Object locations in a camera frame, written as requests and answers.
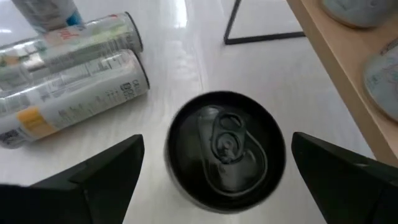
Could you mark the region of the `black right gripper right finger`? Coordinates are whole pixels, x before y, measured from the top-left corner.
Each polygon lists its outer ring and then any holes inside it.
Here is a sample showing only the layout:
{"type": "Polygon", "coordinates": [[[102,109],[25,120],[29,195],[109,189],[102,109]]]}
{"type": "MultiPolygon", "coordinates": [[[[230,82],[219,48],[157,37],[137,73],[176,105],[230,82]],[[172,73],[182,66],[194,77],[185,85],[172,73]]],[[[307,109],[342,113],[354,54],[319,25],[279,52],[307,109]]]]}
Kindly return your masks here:
{"type": "Polygon", "coordinates": [[[398,224],[398,168],[295,132],[292,154],[327,224],[398,224]]]}

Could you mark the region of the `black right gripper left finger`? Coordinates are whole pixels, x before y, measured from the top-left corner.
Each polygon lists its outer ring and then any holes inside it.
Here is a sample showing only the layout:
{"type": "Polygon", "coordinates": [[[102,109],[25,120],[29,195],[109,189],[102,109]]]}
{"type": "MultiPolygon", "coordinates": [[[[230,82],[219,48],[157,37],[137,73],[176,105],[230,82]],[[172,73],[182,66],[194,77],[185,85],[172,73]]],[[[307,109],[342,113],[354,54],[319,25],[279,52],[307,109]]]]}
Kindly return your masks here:
{"type": "Polygon", "coordinates": [[[144,152],[136,134],[33,185],[0,184],[0,224],[122,224],[144,152]]]}

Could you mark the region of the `white Celsius beverage can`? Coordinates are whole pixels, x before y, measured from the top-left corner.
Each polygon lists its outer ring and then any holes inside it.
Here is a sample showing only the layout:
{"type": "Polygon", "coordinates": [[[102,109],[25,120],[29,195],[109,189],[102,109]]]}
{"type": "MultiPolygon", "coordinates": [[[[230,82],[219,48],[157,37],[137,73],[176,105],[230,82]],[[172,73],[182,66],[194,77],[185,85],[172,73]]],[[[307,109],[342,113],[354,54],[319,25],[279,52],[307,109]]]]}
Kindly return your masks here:
{"type": "Polygon", "coordinates": [[[273,116],[252,98],[211,91],[175,114],[164,147],[167,173],[182,196],[214,213],[265,201],[284,174],[286,148],[273,116]]]}
{"type": "Polygon", "coordinates": [[[15,149],[42,139],[149,89],[138,56],[121,50],[0,91],[0,146],[15,149]]]}

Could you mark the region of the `white Celsius Peach Vibe can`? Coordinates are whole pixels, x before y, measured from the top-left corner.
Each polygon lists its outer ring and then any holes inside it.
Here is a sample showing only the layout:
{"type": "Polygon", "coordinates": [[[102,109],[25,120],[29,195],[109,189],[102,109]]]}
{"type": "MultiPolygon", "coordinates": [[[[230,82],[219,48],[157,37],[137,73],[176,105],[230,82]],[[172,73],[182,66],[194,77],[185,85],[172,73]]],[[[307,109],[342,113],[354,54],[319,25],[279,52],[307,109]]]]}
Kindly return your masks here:
{"type": "Polygon", "coordinates": [[[368,60],[363,83],[374,104],[398,122],[398,38],[368,60]]]}

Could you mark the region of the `white Celsius Arctic Vibe can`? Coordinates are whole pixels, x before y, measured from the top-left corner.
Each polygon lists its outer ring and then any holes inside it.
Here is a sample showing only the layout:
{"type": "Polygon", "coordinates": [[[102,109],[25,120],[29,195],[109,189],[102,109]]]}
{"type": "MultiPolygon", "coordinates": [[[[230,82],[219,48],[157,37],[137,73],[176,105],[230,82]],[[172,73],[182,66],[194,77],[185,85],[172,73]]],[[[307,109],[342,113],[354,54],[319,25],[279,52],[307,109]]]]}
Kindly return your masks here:
{"type": "Polygon", "coordinates": [[[320,0],[320,5],[331,18],[348,27],[373,28],[398,9],[398,0],[320,0]]]}
{"type": "Polygon", "coordinates": [[[11,0],[40,34],[84,24],[73,0],[11,0]]]}

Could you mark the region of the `wooden tray board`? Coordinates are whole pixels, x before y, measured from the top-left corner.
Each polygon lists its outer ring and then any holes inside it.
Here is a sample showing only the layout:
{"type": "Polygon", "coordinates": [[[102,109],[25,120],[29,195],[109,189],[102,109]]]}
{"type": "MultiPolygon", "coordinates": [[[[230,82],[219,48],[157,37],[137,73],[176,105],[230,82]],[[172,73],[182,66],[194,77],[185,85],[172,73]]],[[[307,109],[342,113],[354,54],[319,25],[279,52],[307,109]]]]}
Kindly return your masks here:
{"type": "Polygon", "coordinates": [[[306,36],[329,74],[376,159],[398,167],[398,122],[369,99],[362,72],[368,59],[398,37],[398,12],[371,30],[352,29],[326,15],[319,0],[287,0],[302,32],[229,38],[242,0],[235,0],[226,30],[226,45],[306,36]]]}

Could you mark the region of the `white glossy table sheet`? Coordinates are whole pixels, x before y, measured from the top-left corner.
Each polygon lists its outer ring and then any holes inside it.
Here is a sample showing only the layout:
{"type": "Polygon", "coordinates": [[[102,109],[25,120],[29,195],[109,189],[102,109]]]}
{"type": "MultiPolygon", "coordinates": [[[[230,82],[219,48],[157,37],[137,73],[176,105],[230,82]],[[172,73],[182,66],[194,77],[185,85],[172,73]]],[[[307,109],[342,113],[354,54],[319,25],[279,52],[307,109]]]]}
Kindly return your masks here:
{"type": "Polygon", "coordinates": [[[125,224],[325,224],[288,156],[283,179],[262,204],[220,215],[183,198],[165,169],[167,129],[191,98],[216,90],[244,94],[277,121],[286,145],[302,131],[368,157],[373,153],[306,38],[225,45],[233,0],[75,0],[90,21],[131,14],[150,91],[26,147],[0,147],[0,183],[30,185],[141,133],[142,172],[125,224]]]}

